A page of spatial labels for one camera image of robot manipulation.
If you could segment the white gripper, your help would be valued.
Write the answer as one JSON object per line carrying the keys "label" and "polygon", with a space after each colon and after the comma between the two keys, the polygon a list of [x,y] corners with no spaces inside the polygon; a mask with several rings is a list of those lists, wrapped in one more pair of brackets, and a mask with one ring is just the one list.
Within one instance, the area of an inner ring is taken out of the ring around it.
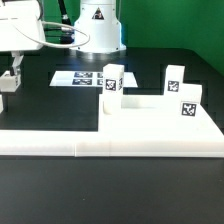
{"label": "white gripper", "polygon": [[9,52],[13,58],[10,75],[21,74],[21,51],[39,50],[45,41],[41,21],[25,8],[0,8],[0,52]]}

